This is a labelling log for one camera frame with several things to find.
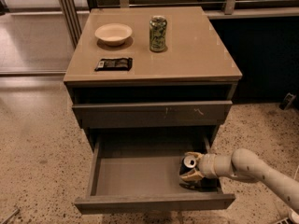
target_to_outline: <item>dark panel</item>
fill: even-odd
[[[243,73],[235,101],[281,101],[299,89],[299,17],[211,21]]]

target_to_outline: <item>can lid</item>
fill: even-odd
[[[151,19],[152,19],[153,21],[157,21],[157,22],[166,21],[165,16],[162,16],[162,15],[155,15],[155,16],[152,16]]]

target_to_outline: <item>speckled floor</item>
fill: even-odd
[[[93,153],[62,78],[0,78],[0,117],[0,221],[16,207],[20,212],[9,223],[267,224],[287,216],[288,208],[263,184],[226,178],[224,193],[236,196],[227,210],[83,216],[73,202],[85,196]],[[212,149],[229,154],[238,147],[294,176],[299,111],[234,105]]]

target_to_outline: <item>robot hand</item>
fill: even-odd
[[[204,177],[221,176],[249,183],[261,181],[292,210],[299,213],[299,183],[271,168],[247,149],[237,149],[232,155],[188,152],[182,166],[187,172],[180,175],[180,178],[187,183],[200,181]]]

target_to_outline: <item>cabinet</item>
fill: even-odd
[[[151,52],[150,17],[168,20],[166,45]],[[106,23],[132,27],[112,48],[94,37]],[[94,72],[101,58],[132,57],[126,71]],[[235,199],[219,180],[179,180],[186,151],[207,153],[242,77],[200,7],[93,10],[64,77],[73,111],[93,149],[82,213],[224,209]]]

